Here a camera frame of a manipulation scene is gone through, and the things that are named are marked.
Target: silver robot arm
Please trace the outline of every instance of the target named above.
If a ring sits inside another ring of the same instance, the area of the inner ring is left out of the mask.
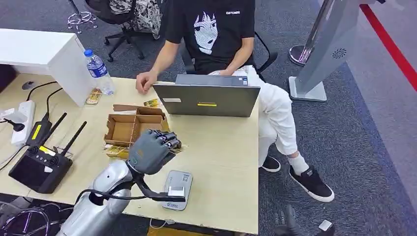
[[[133,199],[185,202],[184,189],[155,193],[144,182],[144,176],[161,170],[175,156],[170,150],[180,146],[181,142],[174,133],[148,130],[142,134],[130,148],[126,162],[112,162],[89,189],[81,192],[73,212],[57,235],[103,235]],[[131,197],[130,189],[134,184],[138,185],[144,196]]]

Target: human hand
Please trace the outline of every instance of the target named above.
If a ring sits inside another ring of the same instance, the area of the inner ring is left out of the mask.
[[[158,74],[153,71],[140,73],[136,76],[136,89],[139,93],[146,94],[157,79]]]
[[[221,71],[219,71],[219,75],[222,75],[222,76],[229,76],[229,75],[233,75],[233,71],[229,71],[229,70],[221,70]]]

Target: white pants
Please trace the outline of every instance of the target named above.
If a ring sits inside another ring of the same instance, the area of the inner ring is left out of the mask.
[[[247,76],[248,85],[261,87],[259,92],[259,139],[258,167],[261,167],[268,155],[268,149],[275,143],[278,151],[290,155],[297,151],[296,126],[288,93],[282,88],[265,83],[259,78],[255,68],[244,66],[233,73],[235,76]]]

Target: black sneaker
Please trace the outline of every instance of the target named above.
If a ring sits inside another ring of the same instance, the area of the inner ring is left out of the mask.
[[[281,169],[281,164],[277,159],[267,156],[264,164],[262,165],[262,169],[268,172],[278,172]]]
[[[293,167],[290,167],[290,176],[310,195],[317,201],[329,203],[334,199],[333,190],[325,183],[319,176],[319,173],[310,166],[308,170],[301,173],[301,176],[296,175]]]

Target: person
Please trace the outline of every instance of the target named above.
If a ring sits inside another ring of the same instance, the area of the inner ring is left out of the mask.
[[[298,151],[288,93],[262,81],[253,66],[255,0],[172,0],[171,4],[165,44],[152,69],[137,76],[136,89],[148,92],[158,74],[173,63],[184,39],[199,74],[247,76],[250,86],[261,88],[258,167],[280,170],[278,160],[268,156],[275,143],[288,157],[290,176],[314,199],[332,201],[333,191]]]

